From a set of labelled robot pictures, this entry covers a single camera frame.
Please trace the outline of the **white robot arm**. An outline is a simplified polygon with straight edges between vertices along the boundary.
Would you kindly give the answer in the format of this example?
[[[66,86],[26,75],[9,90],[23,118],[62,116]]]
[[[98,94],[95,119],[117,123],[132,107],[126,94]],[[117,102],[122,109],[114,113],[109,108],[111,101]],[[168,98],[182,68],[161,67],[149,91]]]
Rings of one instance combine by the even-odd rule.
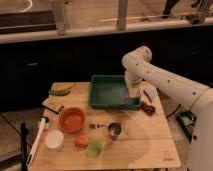
[[[146,80],[197,116],[194,139],[191,140],[188,171],[213,171],[213,88],[161,69],[151,64],[152,52],[147,46],[125,54],[125,82],[130,98],[137,95]]]

